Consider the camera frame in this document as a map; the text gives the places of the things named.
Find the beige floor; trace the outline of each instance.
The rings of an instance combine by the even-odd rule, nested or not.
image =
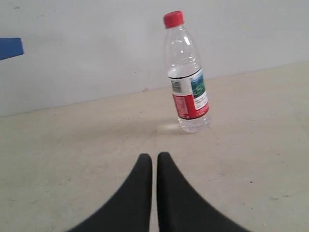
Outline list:
[[[248,229],[309,231],[309,63],[206,84],[212,124],[197,134],[176,126],[169,89],[0,118],[0,231],[68,229],[113,194],[139,153],[155,164],[160,151]]]

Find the bottle label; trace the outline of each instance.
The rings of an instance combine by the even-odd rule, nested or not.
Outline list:
[[[202,69],[191,76],[171,78],[173,98],[178,116],[195,119],[209,110]]]

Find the clear plastic bottle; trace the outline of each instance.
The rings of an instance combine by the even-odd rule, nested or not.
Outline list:
[[[182,129],[195,133],[210,124],[209,104],[200,58],[194,41],[184,28],[181,11],[164,16],[167,29],[165,62]]]

